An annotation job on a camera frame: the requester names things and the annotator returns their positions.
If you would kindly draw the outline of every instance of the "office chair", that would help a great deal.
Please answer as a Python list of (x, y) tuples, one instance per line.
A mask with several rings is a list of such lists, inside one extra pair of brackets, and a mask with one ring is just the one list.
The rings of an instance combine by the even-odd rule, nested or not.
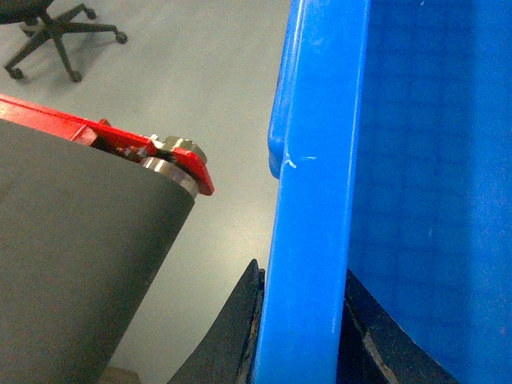
[(24, 47), (5, 64), (9, 76), (12, 78), (23, 78), (22, 70), (14, 67), (39, 48), (46, 40), (52, 39), (71, 80), (80, 82), (82, 75), (71, 67), (64, 44), (62, 44), (62, 36), (64, 34), (114, 32), (115, 39), (119, 44), (125, 44), (128, 41), (126, 34), (120, 32), (116, 26), (110, 24), (72, 22), (71, 20), (82, 11), (86, 13), (89, 20), (96, 19), (94, 10), (87, 8), (85, 4), (80, 4), (56, 18), (51, 18), (46, 10), (53, 1), (54, 0), (0, 0), (0, 24), (25, 22), (25, 25), (22, 25), (22, 30), (26, 36), (30, 38)]

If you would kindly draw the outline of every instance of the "blue plastic bin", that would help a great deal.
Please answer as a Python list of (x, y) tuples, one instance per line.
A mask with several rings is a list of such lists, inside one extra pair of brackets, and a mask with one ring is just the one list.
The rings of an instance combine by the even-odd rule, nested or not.
[(512, 2), (372, 1), (349, 267), (460, 382), (512, 382)]
[(335, 382), (347, 254), (457, 380), (511, 382), (512, 2), (368, 7), (292, 1), (254, 382)]

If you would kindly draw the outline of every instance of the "red bracket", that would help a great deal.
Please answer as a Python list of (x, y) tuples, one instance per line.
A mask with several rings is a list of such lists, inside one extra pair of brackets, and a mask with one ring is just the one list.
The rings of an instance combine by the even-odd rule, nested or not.
[[(86, 146), (91, 146), (97, 138), (102, 138), (115, 149), (135, 148), (144, 150), (148, 156), (155, 156), (158, 151), (150, 138), (114, 128), (105, 119), (93, 122), (2, 94), (0, 118)], [(172, 153), (176, 162), (186, 168), (198, 183), (199, 192), (212, 195), (214, 185), (204, 161), (194, 152), (183, 148), (174, 148)]]

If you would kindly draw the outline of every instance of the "gray floor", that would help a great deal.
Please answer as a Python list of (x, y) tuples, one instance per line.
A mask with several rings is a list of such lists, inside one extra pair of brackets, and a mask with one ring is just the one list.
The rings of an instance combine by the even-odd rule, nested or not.
[[(56, 1), (57, 14), (75, 1)], [(89, 1), (98, 22), (129, 36), (65, 38), (84, 75), (69, 81), (51, 42), (22, 62), (27, 79), (0, 71), (0, 93), (140, 134), (190, 137), (209, 158), (217, 187), (199, 197), (112, 363), (145, 384), (166, 382), (207, 332), (252, 258), (266, 266), (277, 191), (266, 130), (287, 0)], [(85, 21), (85, 16), (78, 19)], [(0, 60), (25, 41), (0, 26)]]

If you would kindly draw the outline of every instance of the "chair base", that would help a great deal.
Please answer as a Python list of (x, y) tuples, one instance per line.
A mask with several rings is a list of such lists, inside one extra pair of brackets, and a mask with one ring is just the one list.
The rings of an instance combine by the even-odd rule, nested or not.
[(80, 82), (82, 76), (77, 70), (74, 70), (70, 64), (70, 59), (67, 56), (66, 49), (62, 43), (62, 36), (64, 34), (80, 34), (88, 32), (114, 32), (116, 41), (120, 44), (125, 44), (128, 37), (123, 32), (120, 32), (116, 26), (111, 24), (88, 24), (84, 22), (72, 22), (80, 12), (85, 12), (90, 20), (96, 19), (96, 13), (91, 8), (87, 8), (85, 4), (80, 4), (72, 10), (68, 10), (60, 14), (56, 18), (51, 18), (48, 13), (40, 14), (39, 17), (42, 23), (37, 20), (29, 20), (22, 25), (22, 31), (30, 38), (28, 42), (4, 65), (9, 73), (9, 76), (15, 79), (23, 78), (23, 72), (19, 68), (14, 68), (21, 60), (26, 58), (29, 54), (34, 52), (47, 40), (52, 39), (57, 48), (57, 52), (61, 57), (62, 63), (66, 68), (68, 75), (74, 82)]

